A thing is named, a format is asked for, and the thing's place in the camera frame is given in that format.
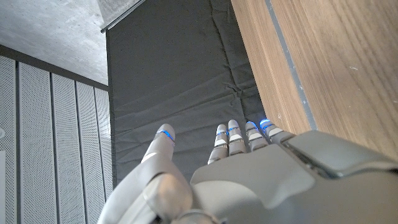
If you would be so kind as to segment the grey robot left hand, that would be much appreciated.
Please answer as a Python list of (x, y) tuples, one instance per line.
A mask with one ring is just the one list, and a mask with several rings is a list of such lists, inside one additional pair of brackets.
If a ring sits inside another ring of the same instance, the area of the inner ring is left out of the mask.
[(397, 162), (319, 131), (270, 120), (218, 126), (207, 165), (184, 178), (175, 132), (156, 132), (100, 223), (396, 223)]

